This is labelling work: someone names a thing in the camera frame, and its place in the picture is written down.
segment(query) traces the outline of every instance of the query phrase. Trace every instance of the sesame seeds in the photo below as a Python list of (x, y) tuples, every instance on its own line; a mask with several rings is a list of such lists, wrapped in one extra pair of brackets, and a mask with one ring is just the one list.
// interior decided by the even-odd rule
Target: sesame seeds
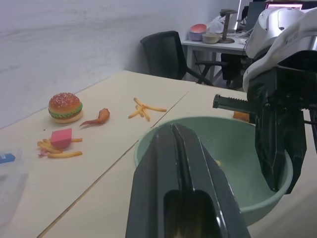
[(59, 93), (50, 100), (50, 105), (55, 108), (69, 107), (79, 103), (80, 100), (72, 93)]

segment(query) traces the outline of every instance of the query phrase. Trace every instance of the desk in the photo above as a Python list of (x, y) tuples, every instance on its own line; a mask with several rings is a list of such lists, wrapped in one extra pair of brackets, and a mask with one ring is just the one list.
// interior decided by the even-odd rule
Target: desk
[[(190, 117), (231, 118), (233, 112), (212, 108), (215, 94), (246, 99), (246, 93), (196, 84), (159, 121)], [(135, 171), (132, 148), (44, 238), (124, 238), (132, 178)]]
[[(212, 52), (211, 60), (216, 60), (217, 53), (224, 54), (232, 54), (232, 55), (242, 55), (244, 45), (240, 44), (240, 38), (231, 37), (234, 39), (234, 43), (232, 44), (206, 44), (203, 42), (195, 42), (195, 41), (183, 41), (182, 45), (187, 47), (187, 65), (191, 69), (194, 67), (193, 65), (193, 51), (207, 51)], [(210, 68), (210, 80), (213, 80), (214, 76), (214, 66)]]
[[(195, 85), (161, 120), (189, 116), (231, 118), (233, 112), (213, 109), (215, 94), (246, 99), (246, 94), (221, 88)], [(291, 195), (284, 196), (278, 205), (261, 221), (249, 227), (253, 238), (315, 237), (317, 228), (317, 160), (310, 126), (306, 125), (307, 152), (303, 172)], [(64, 217), (44, 236), (45, 238), (124, 238), (132, 178), (135, 170), (134, 148), (107, 173)], [(302, 228), (311, 228), (312, 233)]]
[[(134, 97), (170, 110), (194, 85), (123, 71), (77, 94), (84, 116), (75, 123), (56, 124), (44, 109), (1, 129), (1, 148), (21, 148), (29, 172), (4, 238), (38, 236), (164, 116), (165, 113), (150, 111), (150, 122), (144, 118), (128, 119), (135, 111)], [(106, 124), (79, 127), (83, 121), (97, 118), (102, 108), (110, 111)], [(54, 130), (70, 127), (74, 138), (83, 138), (83, 142), (72, 144), (71, 150), (83, 151), (82, 156), (61, 160), (38, 158), (37, 141), (49, 138)]]

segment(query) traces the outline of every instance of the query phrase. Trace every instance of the pink sponge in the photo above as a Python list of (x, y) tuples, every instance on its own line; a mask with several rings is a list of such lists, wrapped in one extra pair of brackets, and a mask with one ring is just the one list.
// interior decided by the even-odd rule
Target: pink sponge
[(58, 149), (65, 149), (71, 143), (72, 129), (57, 130), (52, 132), (51, 144)]

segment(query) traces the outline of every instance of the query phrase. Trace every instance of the blue label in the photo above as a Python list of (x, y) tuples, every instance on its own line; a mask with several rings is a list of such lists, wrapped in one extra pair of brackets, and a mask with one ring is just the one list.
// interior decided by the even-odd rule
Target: blue label
[(0, 164), (13, 162), (15, 160), (15, 156), (12, 154), (5, 154), (4, 157), (4, 159), (0, 157)]

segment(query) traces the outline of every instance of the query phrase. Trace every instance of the office chair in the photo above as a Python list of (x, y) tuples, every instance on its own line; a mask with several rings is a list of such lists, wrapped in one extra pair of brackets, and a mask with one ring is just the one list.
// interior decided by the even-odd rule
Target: office chair
[(198, 61), (196, 65), (204, 65), (202, 74), (196, 73), (187, 66), (178, 32), (166, 31), (143, 38), (141, 41), (147, 58), (150, 74), (159, 77), (182, 80), (186, 73), (198, 79), (199, 84), (213, 86), (206, 79), (211, 66), (226, 66), (225, 62)]

